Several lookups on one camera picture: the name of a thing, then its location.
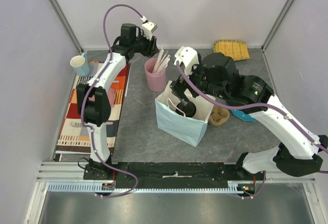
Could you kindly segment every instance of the light blue paper bag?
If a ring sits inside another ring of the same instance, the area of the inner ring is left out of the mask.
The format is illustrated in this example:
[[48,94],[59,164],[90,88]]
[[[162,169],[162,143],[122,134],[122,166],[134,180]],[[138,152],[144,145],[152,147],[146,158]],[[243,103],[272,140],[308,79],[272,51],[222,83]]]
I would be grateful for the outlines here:
[[172,94],[170,83],[171,81],[162,94],[155,99],[157,126],[196,147],[206,132],[213,104],[200,96],[193,98],[189,90],[186,90],[187,98],[196,106],[196,114],[193,118],[179,115],[175,109],[180,100]]

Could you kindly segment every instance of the light blue cup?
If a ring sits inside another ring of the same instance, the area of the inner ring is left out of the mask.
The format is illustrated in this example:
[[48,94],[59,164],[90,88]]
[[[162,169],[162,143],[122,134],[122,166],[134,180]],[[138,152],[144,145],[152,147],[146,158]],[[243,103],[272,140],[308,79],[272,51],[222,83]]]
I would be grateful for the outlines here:
[[75,56],[70,61],[71,66],[79,76],[88,76],[90,68],[88,65],[88,58],[85,53],[80,56]]

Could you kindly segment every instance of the teal object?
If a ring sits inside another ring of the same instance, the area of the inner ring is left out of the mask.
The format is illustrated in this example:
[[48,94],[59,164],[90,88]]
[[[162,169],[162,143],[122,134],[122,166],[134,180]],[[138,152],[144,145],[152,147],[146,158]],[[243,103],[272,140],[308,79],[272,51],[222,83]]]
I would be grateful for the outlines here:
[[234,116],[238,117],[239,119],[241,119],[243,121],[256,121],[256,119],[254,119],[250,115],[246,115],[241,110],[231,110],[231,111],[234,114]]
[[70,61],[71,66],[79,76],[88,76],[90,73],[90,68],[88,65],[88,57],[83,52],[81,56],[75,56]]

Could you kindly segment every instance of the yellow mat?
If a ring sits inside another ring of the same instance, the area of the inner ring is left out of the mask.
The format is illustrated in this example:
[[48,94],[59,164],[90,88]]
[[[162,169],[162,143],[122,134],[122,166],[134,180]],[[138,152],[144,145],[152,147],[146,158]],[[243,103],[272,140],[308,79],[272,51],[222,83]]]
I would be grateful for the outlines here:
[[222,39],[214,43],[214,52],[222,52],[226,56],[232,57],[233,60],[250,59],[247,49],[247,43],[244,41]]

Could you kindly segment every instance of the white wall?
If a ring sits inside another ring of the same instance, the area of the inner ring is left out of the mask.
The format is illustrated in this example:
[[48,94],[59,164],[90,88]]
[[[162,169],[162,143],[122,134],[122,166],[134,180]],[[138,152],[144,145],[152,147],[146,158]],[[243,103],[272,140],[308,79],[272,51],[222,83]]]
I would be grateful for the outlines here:
[[[261,46],[286,0],[58,0],[84,48],[107,48],[103,16],[115,4],[129,4],[158,24],[158,45],[212,47],[218,39],[239,39]],[[122,23],[140,24],[127,8],[108,18],[110,40]]]
[[[266,51],[284,105],[311,131],[328,135],[328,0],[296,0]],[[328,156],[323,170],[328,170]],[[328,207],[328,175],[316,174]]]
[[0,219],[23,223],[49,160],[77,54],[47,0],[0,0]]

